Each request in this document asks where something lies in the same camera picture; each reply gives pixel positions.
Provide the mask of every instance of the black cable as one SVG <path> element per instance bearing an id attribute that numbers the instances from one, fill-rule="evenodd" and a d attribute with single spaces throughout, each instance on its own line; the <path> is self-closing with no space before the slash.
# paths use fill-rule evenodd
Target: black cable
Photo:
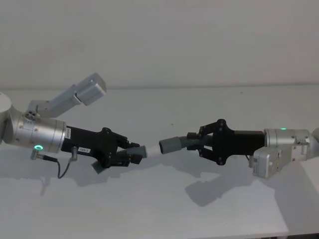
<path id="1" fill-rule="evenodd" d="M 61 179 L 63 178 L 63 176 L 66 174 L 66 172 L 68 171 L 69 167 L 70 167 L 70 163 L 68 163 L 68 165 L 66 166 L 64 172 L 62 173 L 62 175 L 60 175 L 60 171 L 61 171 L 61 166 L 60 166 L 60 163 L 59 161 L 56 161 L 57 164 L 58 164 L 58 179 Z"/>
<path id="2" fill-rule="evenodd" d="M 63 178 L 63 176 L 66 174 L 66 172 L 68 171 L 68 169 L 69 169 L 69 167 L 70 167 L 70 163 L 68 163 L 68 165 L 66 166 L 64 172 L 62 173 L 62 175 L 60 175 L 61 165 L 60 165 L 59 161 L 58 161 L 56 158 L 53 158 L 53 157 L 44 155 L 44 156 L 43 156 L 43 160 L 51 161 L 51 162 L 56 162 L 56 163 L 58 164 L 58 179 Z"/>

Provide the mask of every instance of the white table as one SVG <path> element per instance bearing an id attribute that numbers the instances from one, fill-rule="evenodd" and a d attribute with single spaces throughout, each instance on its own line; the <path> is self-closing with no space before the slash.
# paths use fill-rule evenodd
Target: white table
<path id="1" fill-rule="evenodd" d="M 231 129 L 319 126 L 319 86 L 109 90 L 89 107 L 59 117 L 70 126 L 109 127 L 156 145 L 219 118 Z M 7 91 L 24 111 L 57 91 Z M 192 239 L 315 233 L 319 158 L 294 163 L 270 180 L 252 176 L 243 156 L 225 166 L 182 150 L 96 175 L 80 156 L 65 178 L 57 166 L 29 160 L 30 149 L 0 146 L 1 238 Z M 65 166 L 69 155 L 58 155 Z"/>

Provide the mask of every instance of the cylindrical motor housing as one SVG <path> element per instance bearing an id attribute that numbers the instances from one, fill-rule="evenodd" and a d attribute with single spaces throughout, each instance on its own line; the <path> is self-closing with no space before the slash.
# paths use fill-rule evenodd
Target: cylindrical motor housing
<path id="1" fill-rule="evenodd" d="M 310 132 L 306 129 L 270 129 L 265 133 L 265 146 L 279 147 L 286 144 L 307 144 L 310 143 Z"/>
<path id="2" fill-rule="evenodd" d="M 57 153 L 64 141 L 66 123 L 41 118 L 34 112 L 22 113 L 11 107 L 4 130 L 5 143 L 33 148 L 39 145 L 44 151 Z"/>

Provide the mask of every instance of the sticker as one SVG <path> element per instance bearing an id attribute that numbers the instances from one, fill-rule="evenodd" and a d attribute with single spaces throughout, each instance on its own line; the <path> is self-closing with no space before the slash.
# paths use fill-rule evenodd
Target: sticker
<path id="1" fill-rule="evenodd" d="M 70 128 L 66 128 L 65 138 L 68 138 L 68 139 L 71 138 L 71 129 Z"/>
<path id="2" fill-rule="evenodd" d="M 83 152 L 83 153 L 90 153 L 90 152 L 91 152 L 91 149 L 79 147 L 78 151 L 79 151 L 79 152 Z"/>
<path id="3" fill-rule="evenodd" d="M 24 129 L 33 130 L 34 126 L 35 126 L 35 123 L 33 120 L 24 119 L 24 121 L 23 121 L 23 128 Z"/>

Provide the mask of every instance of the robotic arm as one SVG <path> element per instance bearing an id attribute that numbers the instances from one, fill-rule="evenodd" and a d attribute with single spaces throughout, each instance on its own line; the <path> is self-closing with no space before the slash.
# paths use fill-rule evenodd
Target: robotic arm
<path id="1" fill-rule="evenodd" d="M 219 119 L 200 127 L 198 133 L 161 140 L 159 145 L 162 154 L 184 147 L 198 150 L 200 157 L 218 165 L 224 165 L 231 155 L 246 155 L 253 175 L 269 178 L 290 162 L 319 156 L 319 128 L 312 134 L 306 129 L 286 128 L 238 131 L 231 130 L 224 119 Z"/>
<path id="2" fill-rule="evenodd" d="M 68 126 L 65 122 L 52 119 L 81 103 L 90 105 L 105 95 L 104 80 L 94 73 L 73 85 L 51 101 L 31 101 L 26 112 L 19 112 L 10 99 L 0 93 L 0 140 L 8 144 L 32 148 L 31 159 L 57 162 L 58 178 L 66 173 L 77 154 L 97 159 L 93 168 L 97 173 L 111 166 L 139 164 L 146 157 L 145 147 L 129 143 L 126 137 L 103 128 L 92 132 Z M 118 152 L 118 147 L 125 149 Z M 60 176 L 60 164 L 56 158 L 40 154 L 40 151 L 72 153 L 65 172 Z"/>

